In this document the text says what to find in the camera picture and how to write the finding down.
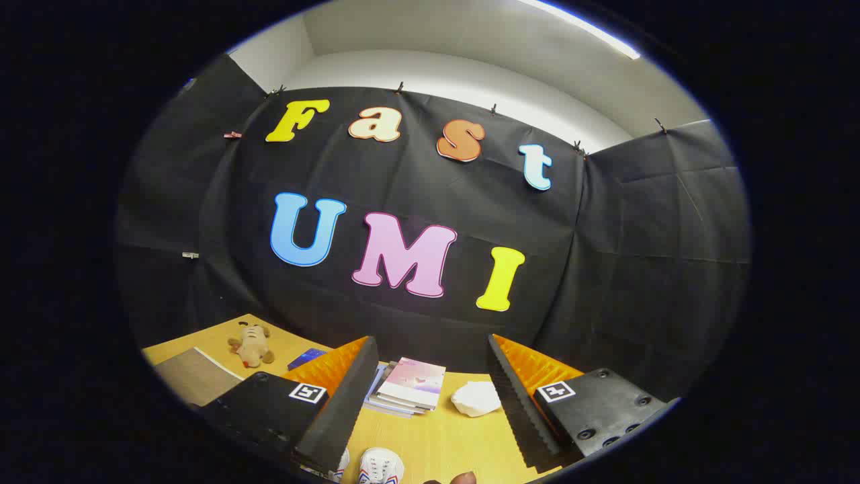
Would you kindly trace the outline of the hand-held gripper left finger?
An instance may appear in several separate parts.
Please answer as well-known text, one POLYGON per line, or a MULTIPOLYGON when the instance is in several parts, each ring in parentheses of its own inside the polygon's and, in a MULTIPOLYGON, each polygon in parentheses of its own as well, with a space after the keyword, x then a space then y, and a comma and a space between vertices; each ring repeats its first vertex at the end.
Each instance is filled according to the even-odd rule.
POLYGON ((292 370, 252 370, 229 389, 191 404, 240 453, 286 474, 335 472, 379 361, 365 335, 292 370))

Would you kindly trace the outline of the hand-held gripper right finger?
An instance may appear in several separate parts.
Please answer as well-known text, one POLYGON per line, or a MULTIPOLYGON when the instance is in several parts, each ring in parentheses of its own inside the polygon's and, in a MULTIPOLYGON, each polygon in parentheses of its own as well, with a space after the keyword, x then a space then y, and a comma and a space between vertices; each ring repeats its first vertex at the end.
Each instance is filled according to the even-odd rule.
POLYGON ((663 401, 614 370, 575 370, 490 334, 488 373, 528 468, 580 465, 626 443, 679 403, 663 401))

